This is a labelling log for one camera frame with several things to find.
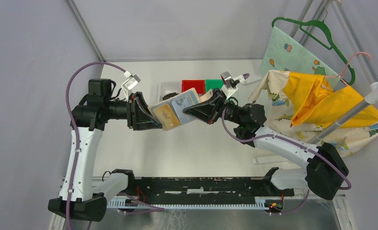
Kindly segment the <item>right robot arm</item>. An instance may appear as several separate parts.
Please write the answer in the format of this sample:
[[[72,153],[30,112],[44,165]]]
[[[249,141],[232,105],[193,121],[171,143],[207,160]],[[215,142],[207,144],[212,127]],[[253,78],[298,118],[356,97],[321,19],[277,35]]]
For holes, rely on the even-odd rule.
[[[274,196],[280,190],[304,189],[325,200],[332,200],[339,190],[349,190],[349,170],[334,145],[324,142],[320,146],[282,135],[265,126],[264,106],[247,103],[235,104],[223,91],[214,89],[211,97],[183,109],[185,115],[209,125],[221,119],[223,127],[230,121],[238,126],[227,134],[237,142],[252,148],[266,150],[289,160],[297,169],[273,168],[262,183],[263,191]]]

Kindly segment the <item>beige card holder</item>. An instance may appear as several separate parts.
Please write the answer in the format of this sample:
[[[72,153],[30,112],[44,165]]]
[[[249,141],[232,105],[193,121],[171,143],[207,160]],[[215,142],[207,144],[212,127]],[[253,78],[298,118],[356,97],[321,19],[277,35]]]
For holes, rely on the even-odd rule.
[[[162,130],[171,130],[195,121],[195,117],[184,114],[183,110],[205,102],[211,98],[212,94],[210,89],[204,95],[199,96],[195,88],[190,88],[174,97],[149,106],[149,111],[160,122]]]

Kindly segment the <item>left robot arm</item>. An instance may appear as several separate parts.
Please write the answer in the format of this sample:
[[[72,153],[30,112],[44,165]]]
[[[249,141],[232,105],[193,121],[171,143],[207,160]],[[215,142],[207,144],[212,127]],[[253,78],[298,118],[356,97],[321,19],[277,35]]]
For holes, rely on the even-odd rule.
[[[98,145],[109,120],[126,120],[134,131],[161,129],[162,124],[150,115],[141,92],[127,100],[112,98],[114,82],[91,79],[88,94],[71,110],[71,154],[64,183],[57,198],[49,200],[48,210],[66,219],[101,221],[107,204],[118,193],[131,195],[136,190],[132,170],[115,169],[110,177],[92,185]]]

